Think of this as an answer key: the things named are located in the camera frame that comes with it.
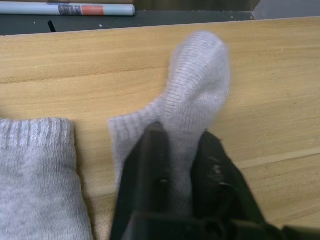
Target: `dark surface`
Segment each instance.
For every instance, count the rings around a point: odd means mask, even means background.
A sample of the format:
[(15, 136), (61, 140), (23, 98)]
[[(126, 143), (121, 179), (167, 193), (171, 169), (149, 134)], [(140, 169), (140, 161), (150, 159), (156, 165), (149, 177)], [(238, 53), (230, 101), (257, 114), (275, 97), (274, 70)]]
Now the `dark surface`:
[(260, 0), (135, 0), (138, 9), (252, 11)]
[(173, 191), (170, 151), (163, 126), (148, 126), (125, 160), (110, 240), (320, 239), (319, 229), (268, 224), (243, 175), (209, 132), (190, 169), (192, 211), (177, 211), (190, 196)]
[(132, 28), (177, 24), (246, 21), (249, 11), (136, 11), (136, 16), (51, 16), (0, 15), (0, 35), (50, 33), (52, 21), (57, 32)]

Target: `white sock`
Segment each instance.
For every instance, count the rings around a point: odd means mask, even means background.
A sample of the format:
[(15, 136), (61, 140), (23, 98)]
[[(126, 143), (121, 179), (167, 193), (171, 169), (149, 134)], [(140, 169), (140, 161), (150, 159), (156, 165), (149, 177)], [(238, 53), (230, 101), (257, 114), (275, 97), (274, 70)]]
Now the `white sock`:
[(116, 184), (126, 158), (146, 127), (162, 123), (172, 160), (172, 208), (188, 215), (192, 206), (190, 170), (201, 135), (223, 106), (230, 86), (228, 51), (207, 31), (191, 34), (173, 53), (163, 94), (141, 111), (111, 118)]
[(74, 127), (0, 119), (0, 240), (93, 240)]

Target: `wood grain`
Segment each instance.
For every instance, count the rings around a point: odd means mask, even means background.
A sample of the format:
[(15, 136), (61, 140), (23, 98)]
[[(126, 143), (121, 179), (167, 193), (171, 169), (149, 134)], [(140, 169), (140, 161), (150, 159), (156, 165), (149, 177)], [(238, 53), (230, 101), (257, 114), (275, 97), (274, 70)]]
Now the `wood grain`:
[(0, 116), (63, 117), (76, 126), (94, 232), (115, 201), (107, 119), (164, 89), (171, 52), (191, 32), (220, 36), (232, 86), (210, 131), (277, 226), (320, 225), (320, 18), (206, 23), (0, 37)]

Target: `wooden desk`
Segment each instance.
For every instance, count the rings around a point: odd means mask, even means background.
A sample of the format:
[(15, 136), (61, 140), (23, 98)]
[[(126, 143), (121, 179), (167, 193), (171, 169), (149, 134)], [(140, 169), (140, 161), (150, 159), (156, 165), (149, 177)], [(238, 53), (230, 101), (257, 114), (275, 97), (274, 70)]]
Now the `wooden desk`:
[(0, 116), (76, 125), (83, 192), (98, 240), (115, 201), (107, 119), (163, 90), (172, 51), (209, 30), (230, 51), (232, 86), (210, 129), (267, 219), (320, 227), (320, 17), (0, 37)]

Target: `ribbed sock cuff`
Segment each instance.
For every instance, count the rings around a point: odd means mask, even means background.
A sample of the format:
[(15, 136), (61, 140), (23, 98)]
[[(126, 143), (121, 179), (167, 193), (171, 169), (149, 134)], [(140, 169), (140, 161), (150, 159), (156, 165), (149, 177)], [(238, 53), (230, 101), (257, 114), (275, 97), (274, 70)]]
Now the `ribbed sock cuff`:
[(0, 148), (74, 144), (74, 126), (68, 119), (10, 120), (0, 118)]
[(108, 120), (108, 128), (111, 139), (140, 138), (146, 125), (159, 120), (161, 101), (162, 97), (158, 97), (140, 111), (110, 118)]

